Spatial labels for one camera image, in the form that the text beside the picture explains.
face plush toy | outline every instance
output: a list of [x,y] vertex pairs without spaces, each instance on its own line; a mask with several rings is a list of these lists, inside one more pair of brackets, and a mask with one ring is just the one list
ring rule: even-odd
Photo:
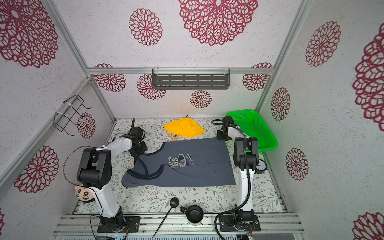
[[95,198],[92,194],[92,190],[86,187],[74,187],[74,193],[78,199],[82,202],[93,202],[95,201]]

mounting plate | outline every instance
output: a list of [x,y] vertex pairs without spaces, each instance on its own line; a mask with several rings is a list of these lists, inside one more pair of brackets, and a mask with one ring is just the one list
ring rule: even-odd
[[[129,224],[130,228],[129,228],[129,233],[130,232],[137,232],[139,230],[139,225],[140,225],[140,217],[137,217],[137,216],[134,216],[134,217],[127,217],[125,216],[124,217],[125,221],[127,224]],[[112,231],[110,229],[106,229],[104,225],[99,225],[99,227],[97,228],[97,232],[98,233],[112,233]],[[127,232],[127,229],[124,228],[122,230],[122,232]]]
[[222,232],[250,232],[251,230],[254,232],[259,232],[261,230],[259,219],[256,215],[253,225],[251,223],[239,222],[237,226],[234,226],[233,216],[228,215],[220,216],[218,219],[220,224],[220,231]]

wire rack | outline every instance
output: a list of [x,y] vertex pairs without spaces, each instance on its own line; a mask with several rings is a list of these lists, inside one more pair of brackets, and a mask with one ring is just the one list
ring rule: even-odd
[[[79,105],[77,108],[74,108],[74,107],[73,107],[73,104],[76,102],[76,100],[80,102],[80,105]],[[74,122],[72,121],[72,118],[73,118],[73,116],[76,115],[76,114],[78,114],[78,115],[80,116],[78,110],[79,110],[79,108],[80,108],[81,106],[83,106],[85,109],[90,109],[90,108],[92,108],[92,107],[87,108],[87,107],[84,105],[84,100],[83,100],[82,97],[80,97],[80,95],[78,95],[78,94],[73,95],[72,97],[70,97],[70,98],[68,98],[67,100],[65,100],[63,103],[68,104],[68,105],[70,106],[70,108],[68,108],[68,109],[67,109],[65,112],[63,112],[63,113],[59,113],[59,112],[56,112],[56,113],[55,113],[55,115],[54,115],[54,117],[53,117],[53,126],[54,126],[57,130],[59,130],[60,132],[63,132],[63,131],[64,131],[64,132],[66,132],[68,135],[70,135],[70,136],[74,136],[74,135],[72,135],[72,134],[69,134],[69,133],[67,132],[67,130],[65,130],[66,126],[67,126],[68,123],[70,123],[70,122],[73,123],[73,124],[76,125],[76,126],[78,125],[77,123],[74,123]],[[72,114],[71,117],[68,117],[68,115],[66,114],[66,113],[68,112],[69,109],[73,109],[73,110],[74,110],[74,113]],[[64,126],[62,126],[62,125],[59,124],[61,118],[59,118],[59,119],[56,121],[56,117],[59,116],[59,115],[62,115],[62,116],[64,116],[65,118],[68,119],[68,121],[66,122],[66,124],[65,124]]]

cable tie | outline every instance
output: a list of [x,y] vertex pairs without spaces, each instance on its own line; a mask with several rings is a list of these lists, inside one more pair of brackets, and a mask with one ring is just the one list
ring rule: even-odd
[[64,115],[64,116],[68,117],[68,115],[64,114],[64,113],[56,113],[56,114],[61,114],[61,115]]

red flower pattern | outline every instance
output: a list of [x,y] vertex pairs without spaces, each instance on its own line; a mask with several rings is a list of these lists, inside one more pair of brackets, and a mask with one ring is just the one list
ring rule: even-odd
[[83,138],[90,138],[95,133],[96,123],[91,114],[83,113],[80,115],[77,124],[77,130]]
[[162,98],[167,92],[166,90],[156,90],[153,88],[151,74],[140,76],[136,84],[140,94],[148,99],[155,100]]
[[384,239],[384,216],[381,213],[371,214],[366,212],[364,215],[359,215],[358,219],[353,223],[353,240]]
[[[114,68],[105,63],[97,64],[96,68]],[[94,74],[93,77],[98,85],[110,92],[120,92],[125,88],[125,78],[123,74]]]
[[160,41],[163,29],[158,17],[148,9],[136,9],[129,19],[133,37],[141,44],[153,46]]
[[317,67],[328,61],[340,41],[340,26],[334,22],[326,22],[319,27],[308,42],[306,49],[307,63]]
[[55,179],[59,159],[49,146],[43,146],[19,175],[13,185],[21,192],[37,193]]
[[204,90],[198,90],[192,93],[190,101],[196,108],[205,108],[212,102],[212,95]]
[[289,174],[296,180],[303,180],[308,174],[307,157],[300,149],[292,148],[288,152],[285,165]]
[[271,100],[271,113],[273,118],[277,121],[283,120],[289,112],[290,104],[291,100],[287,89],[277,89]]
[[364,47],[364,56],[355,71],[355,103],[364,110],[364,118],[377,122],[384,131],[384,23],[379,34]]
[[0,52],[23,67],[49,65],[58,35],[39,0],[0,1]]
[[4,214],[1,213],[1,208],[0,208],[0,236],[1,236],[1,230],[2,230],[4,225],[5,225],[5,223],[4,223]]
[[[270,63],[259,63],[253,66],[253,68],[272,68]],[[269,75],[267,74],[246,74],[243,76],[243,85],[246,89],[251,91],[257,91],[264,88]]]
[[257,0],[179,0],[184,28],[200,43],[223,45],[252,21]]

